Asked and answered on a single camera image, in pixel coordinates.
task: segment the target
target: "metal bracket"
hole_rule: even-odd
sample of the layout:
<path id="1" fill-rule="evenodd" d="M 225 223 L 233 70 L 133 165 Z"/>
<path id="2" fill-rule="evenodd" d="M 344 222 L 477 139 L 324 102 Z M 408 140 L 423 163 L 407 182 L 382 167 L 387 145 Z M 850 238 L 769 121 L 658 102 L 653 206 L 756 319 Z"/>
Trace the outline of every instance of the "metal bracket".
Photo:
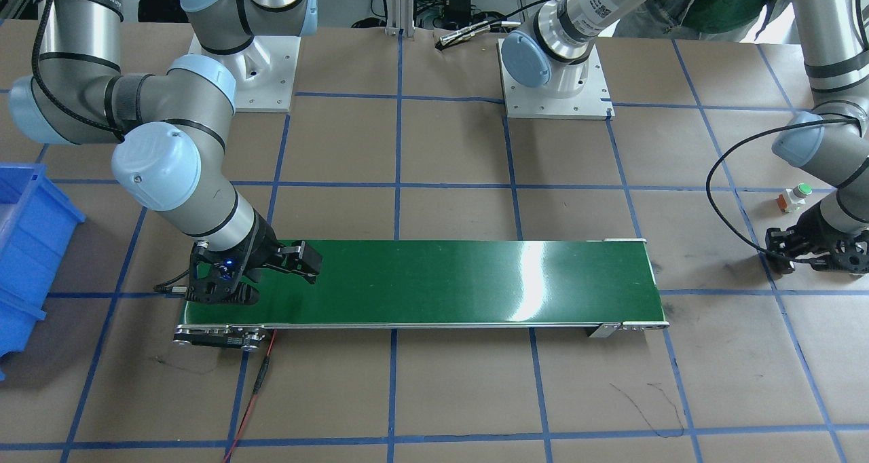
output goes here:
<path id="1" fill-rule="evenodd" d="M 299 37 L 257 36 L 238 54 L 204 55 L 229 68 L 236 77 L 236 111 L 288 113 L 300 45 Z M 195 35 L 187 52 L 203 54 Z"/>
<path id="2" fill-rule="evenodd" d="M 621 328 L 621 322 L 604 322 L 597 329 L 589 328 L 586 330 L 589 333 L 589 338 L 608 338 L 612 333 Z"/>
<path id="3" fill-rule="evenodd" d="M 503 42 L 503 39 L 498 41 L 499 60 Z M 583 90 L 574 97 L 552 98 L 537 88 L 521 85 L 510 76 L 503 61 L 500 61 L 500 80 L 506 116 L 511 119 L 603 120 L 615 116 L 597 48 L 592 48 L 589 56 L 589 76 L 583 81 Z"/>

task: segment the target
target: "conveyor belt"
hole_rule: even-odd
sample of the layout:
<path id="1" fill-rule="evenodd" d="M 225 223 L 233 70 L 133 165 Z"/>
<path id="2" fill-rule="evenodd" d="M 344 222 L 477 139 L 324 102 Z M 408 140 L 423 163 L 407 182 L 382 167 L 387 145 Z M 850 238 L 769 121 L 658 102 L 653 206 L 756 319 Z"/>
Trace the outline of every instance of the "conveyor belt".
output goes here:
<path id="1" fill-rule="evenodd" d="M 254 346 L 266 329 L 664 328 L 642 240 L 313 240 L 310 286 L 266 271 L 255 305 L 185 303 L 176 340 Z"/>

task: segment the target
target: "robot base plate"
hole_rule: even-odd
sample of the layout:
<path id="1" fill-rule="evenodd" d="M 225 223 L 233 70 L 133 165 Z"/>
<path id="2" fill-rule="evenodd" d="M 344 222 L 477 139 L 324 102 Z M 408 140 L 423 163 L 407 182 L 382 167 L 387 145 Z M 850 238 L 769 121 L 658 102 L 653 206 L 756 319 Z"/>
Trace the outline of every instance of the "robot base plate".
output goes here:
<path id="1" fill-rule="evenodd" d="M 205 55 L 229 67 L 230 71 L 233 71 L 233 76 L 236 76 L 236 111 L 288 113 L 301 39 L 292 36 L 258 36 L 255 43 L 260 46 L 269 61 L 267 64 L 258 64 L 257 73 L 253 76 L 247 74 L 243 80 L 239 79 L 234 68 L 246 65 L 233 64 L 236 62 L 233 58 L 243 58 L 243 55 L 215 57 L 208 52 Z M 199 45 L 196 36 L 193 36 L 187 52 L 202 54 L 202 46 Z"/>
<path id="2" fill-rule="evenodd" d="M 502 43 L 503 39 L 498 41 L 499 60 Z M 503 61 L 500 61 L 500 80 L 506 116 L 511 119 L 603 120 L 615 116 L 597 48 L 592 48 L 589 57 L 589 77 L 583 83 L 583 91 L 571 98 L 552 98 L 536 88 L 519 84 L 506 71 Z"/>

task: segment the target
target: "blue tape grid line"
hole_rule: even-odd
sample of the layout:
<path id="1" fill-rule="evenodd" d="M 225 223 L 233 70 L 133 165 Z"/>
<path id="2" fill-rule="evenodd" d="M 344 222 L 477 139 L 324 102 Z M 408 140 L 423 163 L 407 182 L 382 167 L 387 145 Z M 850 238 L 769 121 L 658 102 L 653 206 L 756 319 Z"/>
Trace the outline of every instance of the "blue tape grid line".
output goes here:
<path id="1" fill-rule="evenodd" d="M 393 240 L 398 240 L 401 234 L 401 101 L 403 100 L 403 73 L 404 73 L 404 30 L 398 34 L 398 68 L 397 90 L 395 96 L 395 204 L 393 218 Z"/>
<path id="2" fill-rule="evenodd" d="M 39 151 L 39 155 L 37 156 L 37 160 L 35 160 L 35 162 L 37 162 L 37 163 L 43 162 L 43 160 L 45 159 L 45 153 L 47 153 L 48 151 L 49 151 L 49 145 L 43 144 L 43 148 L 41 148 L 41 150 Z"/>
<path id="3" fill-rule="evenodd" d="M 524 240 L 522 233 L 522 218 L 519 214 L 519 194 L 516 191 L 516 170 L 513 166 L 513 146 L 510 144 L 510 126 L 506 115 L 500 118 L 504 127 L 504 141 L 506 142 L 506 165 L 510 172 L 510 194 L 513 195 L 513 220 L 516 222 L 516 240 Z"/>
<path id="4" fill-rule="evenodd" d="M 689 88 L 691 88 L 692 95 L 695 98 L 697 104 L 701 105 L 701 99 L 699 99 L 699 96 L 697 94 L 695 86 L 693 85 L 691 76 L 688 73 L 688 69 L 687 69 L 687 66 L 685 64 L 685 60 L 683 60 L 682 53 L 679 50 L 679 45 L 676 43 L 675 40 L 673 40 L 672 42 L 673 42 L 673 49 L 674 49 L 674 51 L 676 51 L 676 57 L 679 60 L 679 64 L 682 67 L 683 73 L 685 73 L 685 78 L 687 79 Z M 762 52 L 761 52 L 761 56 L 764 58 L 764 61 L 766 61 L 766 56 Z M 778 83 L 778 77 L 775 76 L 773 68 L 770 66 L 768 61 L 766 61 L 766 67 L 770 71 L 770 74 L 772 74 L 773 79 L 776 80 L 776 82 L 779 86 L 779 91 L 782 92 L 782 95 L 785 97 L 785 101 L 788 101 L 788 104 L 790 105 L 790 100 L 786 97 L 785 92 L 784 92 L 784 88 L 782 88 L 782 86 Z M 719 146 L 717 139 L 715 138 L 715 132 L 713 132 L 713 129 L 711 129 L 711 125 L 709 124 L 709 120 L 708 120 L 707 116 L 705 115 L 705 111 L 702 108 L 701 108 L 701 116 L 703 117 L 703 121 L 705 123 L 705 126 L 707 126 L 707 131 L 709 132 L 709 137 L 710 137 L 711 141 L 713 141 L 715 151 L 716 151 L 716 153 L 718 153 L 719 156 L 721 156 L 721 149 L 720 149 L 720 146 Z M 733 181 L 733 176 L 730 175 L 730 171 L 729 171 L 729 169 L 727 169 L 726 163 L 721 163 L 721 167 L 723 168 L 723 170 L 725 172 L 725 175 L 727 177 L 727 182 L 729 182 L 730 187 L 732 188 L 733 197 L 736 199 L 737 206 L 739 207 L 739 212 L 742 215 L 742 219 L 745 223 L 745 227 L 748 230 L 748 234 L 750 235 L 751 240 L 757 244 L 758 238 L 757 238 L 756 234 L 754 233 L 754 227 L 752 227 L 751 219 L 748 217 L 748 213 L 745 211 L 745 206 L 742 203 L 742 199 L 741 199 L 741 197 L 739 197 L 739 193 L 736 190 L 736 185 L 735 185 L 735 182 Z M 824 420 L 824 424 L 825 424 L 826 428 L 828 429 L 828 432 L 830 433 L 830 438 L 832 439 L 832 444 L 834 445 L 836 453 L 838 454 L 838 459 L 842 463 L 845 463 L 845 462 L 847 462 L 847 458 L 845 457 L 845 452 L 842 449 L 842 445 L 840 444 L 840 442 L 838 440 L 838 435 L 836 434 L 834 426 L 832 425 L 829 413 L 828 413 L 828 411 L 826 411 L 826 404 L 824 403 L 822 397 L 820 396 L 820 391 L 817 389 L 817 384 L 815 383 L 814 376 L 812 374 L 812 370 L 810 370 L 810 368 L 808 366 L 808 363 L 806 361 L 806 356 L 803 354 L 803 350 L 800 346 L 800 342 L 798 341 L 796 333 L 794 332 L 794 327 L 791 325 L 790 318 L 788 317 L 788 312 L 786 312 L 784 302 L 782 302 L 781 296 L 779 295 L 779 292 L 778 292 L 776 284 L 775 284 L 775 280 L 773 280 L 772 272 L 769 269 L 769 265 L 766 264 L 766 258 L 764 258 L 763 255 L 761 255 L 761 253 L 758 253 L 758 256 L 760 257 L 760 261 L 761 261 L 761 264 L 763 265 L 764 272 L 766 272 L 766 278 L 770 284 L 770 287 L 772 288 L 773 296 L 775 297 L 776 304 L 779 306 L 779 311 L 781 312 L 782 320 L 785 323 L 786 330 L 788 330 L 788 335 L 791 338 L 791 342 L 794 344 L 794 349 L 797 352 L 797 357 L 800 360 L 800 364 L 803 368 L 803 373 L 805 374 L 806 380 L 807 380 L 810 388 L 812 389 L 812 394 L 814 396 L 815 402 L 817 403 L 817 408 L 819 408 L 820 414 Z"/>
<path id="5" fill-rule="evenodd" d="M 790 108 L 791 111 L 793 111 L 794 104 L 792 104 L 791 98 L 788 98 L 788 93 L 785 92 L 784 86 L 781 85 L 781 81 L 779 81 L 779 77 L 776 76 L 775 71 L 773 70 L 773 65 L 769 64 L 769 59 L 766 57 L 766 52 L 763 52 L 763 48 L 760 45 L 755 45 L 755 48 L 757 48 L 758 53 L 760 54 L 761 60 L 763 60 L 763 63 L 766 65 L 766 69 L 769 70 L 770 76 L 773 77 L 773 81 L 775 81 L 775 85 L 777 86 L 777 88 L 779 88 L 780 94 L 782 95 L 782 97 L 785 98 L 785 103 L 788 104 L 788 108 Z"/>
<path id="6" fill-rule="evenodd" d="M 549 417 L 546 411 L 546 395 L 543 392 L 543 376 L 540 373 L 540 355 L 537 352 L 537 332 L 534 327 L 528 329 L 528 338 L 531 340 L 531 361 L 534 365 L 534 383 L 537 385 L 537 405 L 540 407 L 540 429 L 543 431 L 543 449 L 546 453 L 547 463 L 553 463 L 552 459 L 552 436 L 549 433 Z"/>
<path id="7" fill-rule="evenodd" d="M 633 232 L 636 237 L 641 238 L 643 237 L 643 234 L 642 229 L 640 229 L 640 221 L 637 219 L 637 210 L 633 206 L 631 190 L 627 185 L 627 175 L 625 174 L 624 166 L 622 166 L 621 155 L 618 153 L 618 143 L 615 140 L 615 132 L 612 131 L 612 123 L 610 122 L 609 117 L 606 119 L 606 132 L 609 134 L 609 141 L 612 145 L 612 156 L 615 157 L 615 164 L 618 168 L 618 177 L 621 179 L 621 185 L 625 191 L 627 210 L 630 212 L 631 221 L 633 222 Z M 680 374 L 679 365 L 676 364 L 676 349 L 673 348 L 673 342 L 671 342 L 670 333 L 668 333 L 667 330 L 664 330 L 664 342 L 665 345 L 667 345 L 667 355 L 670 358 L 671 369 L 673 369 L 673 380 L 676 383 L 676 389 L 679 391 L 679 398 L 682 401 L 682 413 L 685 414 L 687 426 L 686 432 L 688 437 L 691 438 L 691 445 L 695 451 L 695 459 L 697 460 L 697 463 L 703 463 L 701 447 L 699 447 L 697 432 L 695 432 L 695 424 L 693 424 L 693 418 L 691 417 L 691 407 L 688 405 L 688 398 L 685 393 L 685 386 L 682 383 L 682 374 Z"/>
<path id="8" fill-rule="evenodd" d="M 277 153 L 277 164 L 274 165 L 274 181 L 270 184 L 272 187 L 272 194 L 269 200 L 269 213 L 266 215 L 266 221 L 270 224 L 274 218 L 274 204 L 277 203 L 278 182 L 280 181 L 280 170 L 282 170 L 283 167 L 283 158 L 286 154 L 286 140 L 289 138 L 289 125 L 291 125 L 291 117 L 289 117 L 288 114 L 284 118 L 283 131 L 280 135 L 280 150 Z"/>
<path id="9" fill-rule="evenodd" d="M 142 207 L 139 213 L 139 219 L 136 221 L 136 228 L 133 230 L 133 237 L 130 239 L 130 244 L 127 246 L 127 253 L 124 256 L 124 264 L 121 266 L 121 274 L 118 275 L 117 283 L 115 283 L 115 292 L 112 294 L 111 302 L 109 302 L 109 310 L 106 312 L 103 327 L 100 330 L 100 336 L 96 340 L 96 348 L 94 349 L 93 359 L 90 361 L 88 376 L 84 380 L 84 387 L 81 388 L 81 396 L 78 398 L 78 407 L 75 408 L 75 415 L 72 418 L 72 424 L 69 426 L 69 433 L 66 437 L 66 443 L 63 445 L 63 453 L 61 454 L 60 463 L 66 463 L 69 459 L 69 451 L 75 441 L 75 433 L 78 432 L 78 425 L 81 422 L 81 415 L 84 413 L 84 405 L 88 401 L 90 394 L 90 386 L 93 385 L 94 376 L 96 375 L 96 367 L 100 362 L 100 355 L 103 354 L 103 346 L 109 335 L 109 325 L 112 317 L 115 315 L 118 299 L 120 299 L 121 287 L 124 285 L 124 280 L 127 277 L 127 270 L 130 268 L 130 260 L 133 259 L 133 250 L 136 249 L 136 241 L 139 240 L 139 233 L 142 231 L 142 224 L 145 221 L 145 215 L 148 209 Z"/>
<path id="10" fill-rule="evenodd" d="M 835 426 L 841 432 L 869 431 L 869 424 L 843 424 Z M 699 427 L 695 429 L 701 436 L 716 436 L 724 434 L 771 434 L 826 432 L 828 427 L 823 424 L 807 424 L 793 426 L 735 426 L 735 427 Z M 558 441 L 573 441 L 573 439 L 632 439 L 652 438 L 661 436 L 678 436 L 682 430 L 658 429 L 642 431 L 589 431 L 589 432 L 550 432 L 550 439 Z M 435 434 L 435 435 L 404 435 L 395 436 L 395 445 L 421 443 L 452 443 L 452 442 L 494 442 L 494 441 L 543 441 L 542 432 L 520 432 L 513 434 Z M 332 445 L 388 445 L 387 437 L 367 438 L 275 438 L 275 439 L 242 439 L 239 447 L 332 447 Z M 224 439 L 201 439 L 201 441 L 81 441 L 72 443 L 72 450 L 83 449 L 166 449 L 166 448 L 218 448 L 224 447 Z M 67 447 L 66 443 L 0 443 L 0 451 L 59 451 Z"/>
<path id="11" fill-rule="evenodd" d="M 398 32 L 397 89 L 395 98 L 395 204 L 393 240 L 401 236 L 401 101 L 403 101 L 404 30 Z M 398 329 L 389 333 L 389 393 L 387 398 L 387 450 L 386 463 L 395 460 L 395 391 L 398 375 Z"/>
<path id="12" fill-rule="evenodd" d="M 510 193 L 513 199 L 513 220 L 516 225 L 516 238 L 524 240 L 521 213 L 519 212 L 519 194 L 516 191 L 516 170 L 513 166 L 513 145 L 510 142 L 510 125 L 506 115 L 502 116 L 504 128 L 504 143 L 506 145 L 506 165 L 510 174 Z M 546 395 L 543 392 L 543 376 L 540 372 L 540 355 L 537 350 L 537 332 L 534 327 L 528 328 L 528 342 L 531 347 L 531 362 L 534 368 L 534 386 L 537 389 L 537 407 L 540 411 L 540 437 L 543 439 L 543 451 L 547 463 L 553 463 L 552 440 L 549 437 L 549 417 L 547 416 Z"/>
<path id="13" fill-rule="evenodd" d="M 53 178 L 60 185 L 117 185 L 114 179 L 71 179 Z M 623 185 L 572 185 L 572 184 L 521 184 L 515 182 L 515 173 L 510 183 L 395 183 L 395 182 L 361 182 L 361 181 L 233 181 L 236 187 L 316 187 L 316 188 L 516 188 L 517 190 L 623 190 Z M 704 187 L 691 185 L 628 185 L 628 190 L 640 191 L 698 191 L 705 193 Z M 712 187 L 712 191 L 732 191 L 730 187 Z M 740 187 L 739 191 L 748 193 L 780 193 L 780 188 L 772 187 Z M 832 193 L 832 188 L 815 188 L 816 193 Z"/>

